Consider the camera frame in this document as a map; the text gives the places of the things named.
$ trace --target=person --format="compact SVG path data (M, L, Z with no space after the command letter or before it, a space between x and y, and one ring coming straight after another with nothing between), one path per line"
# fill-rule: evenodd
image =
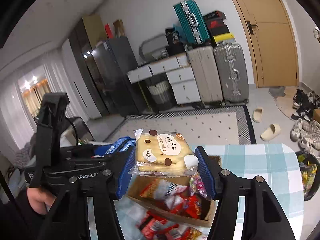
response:
M7 240L35 240L47 208L50 208L56 197L48 190L40 188L27 188L22 190L16 202L26 219L27 225L19 215L13 203L3 204L0 201L0 234Z

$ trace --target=beige slipper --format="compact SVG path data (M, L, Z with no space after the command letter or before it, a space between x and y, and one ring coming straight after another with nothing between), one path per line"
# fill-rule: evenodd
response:
M279 124L271 124L261 135L260 138L263 141L270 141L281 132Z
M256 108L256 109L253 111L252 120L253 120L254 122L261 122L262 112L263 112L263 108L262 108L262 107Z

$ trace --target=drawer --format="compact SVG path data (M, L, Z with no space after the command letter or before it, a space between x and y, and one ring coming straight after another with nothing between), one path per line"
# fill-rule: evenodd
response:
M191 67L179 68L167 72L167 77L170 84L175 84L187 80L195 80L195 76L193 75Z
M196 81L187 81L172 85L177 104L201 101Z
M150 65L145 65L143 67L139 67L127 73L127 76L130 80L130 83L133 84L135 82L147 79L152 77L152 73L149 69Z
M178 63L179 63L179 66L180 67L186 67L186 66L190 66L190 63L188 61L188 58L187 58L187 55L184 54L184 55L177 55L177 60L178 60Z
M153 75L157 75L160 73L164 73L164 72L179 68L179 63L176 57L170 57L168 59L163 59L158 62L151 63L150 68Z

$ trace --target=checkered tablecloth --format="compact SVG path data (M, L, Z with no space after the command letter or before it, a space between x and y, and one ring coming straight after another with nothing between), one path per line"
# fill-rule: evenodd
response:
M262 176L281 204L296 240L300 239L303 223L303 188L296 155L284 144L253 144L203 146L208 155L220 155L222 168L236 176L252 179ZM119 223L126 240L143 239L136 224L144 217L146 209L123 197L115 201ZM234 240L241 239L244 221L244 197L239 198L238 217ZM195 227L205 234L210 228Z

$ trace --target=doormat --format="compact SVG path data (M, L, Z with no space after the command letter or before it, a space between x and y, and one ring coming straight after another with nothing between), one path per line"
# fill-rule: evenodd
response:
M293 96L296 94L298 87L280 87L270 88L269 93L273 96L279 110L288 118L296 111L292 108Z
M128 115L105 142L134 137L134 130L146 128L182 133L189 144L255 144L255 135L246 105L177 111L161 114Z

